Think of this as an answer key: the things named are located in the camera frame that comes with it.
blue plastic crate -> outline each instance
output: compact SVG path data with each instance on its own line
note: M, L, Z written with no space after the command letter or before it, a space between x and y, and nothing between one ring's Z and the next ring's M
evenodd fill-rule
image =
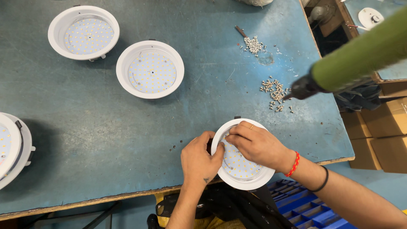
M279 212L298 229L356 229L296 181L279 180L267 187Z

dirt stain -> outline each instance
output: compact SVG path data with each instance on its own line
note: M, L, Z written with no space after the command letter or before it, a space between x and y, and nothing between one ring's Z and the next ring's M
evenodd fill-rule
M273 54L271 52L264 52L258 54L258 63L264 66L274 63Z

plastic bag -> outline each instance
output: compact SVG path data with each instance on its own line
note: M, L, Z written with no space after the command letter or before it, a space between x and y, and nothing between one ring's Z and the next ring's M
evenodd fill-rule
M246 3L247 5L262 7L267 4L270 4L273 0L236 0L236 1Z
M158 229L157 216L169 218L175 208L179 193L165 195L155 206L157 215L150 215L149 229ZM239 219L247 229L296 229L277 209L266 185L253 194L234 189L225 183L208 185L204 190L195 212L196 220L216 216L221 221Z

red bracelet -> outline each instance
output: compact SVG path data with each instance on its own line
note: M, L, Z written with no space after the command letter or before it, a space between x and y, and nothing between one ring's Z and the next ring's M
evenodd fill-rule
M297 153L297 157L295 159L293 168L290 170L290 172L288 174L285 175L286 177L293 175L293 172L297 169L298 163L300 162L300 154L297 151L296 151L296 153Z

black bracelet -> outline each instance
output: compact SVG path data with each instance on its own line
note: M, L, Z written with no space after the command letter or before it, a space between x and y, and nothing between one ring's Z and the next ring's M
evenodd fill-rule
M325 171L326 171L326 178L325 178L324 183L322 184L322 186L321 186L319 189L317 189L317 190L309 190L309 189L308 189L308 191L310 191L310 192L319 192L319 191L321 191L321 190L325 187L326 183L328 182L328 177L329 177L328 169L325 168L325 166L322 166L322 167L323 167L323 168L325 169Z

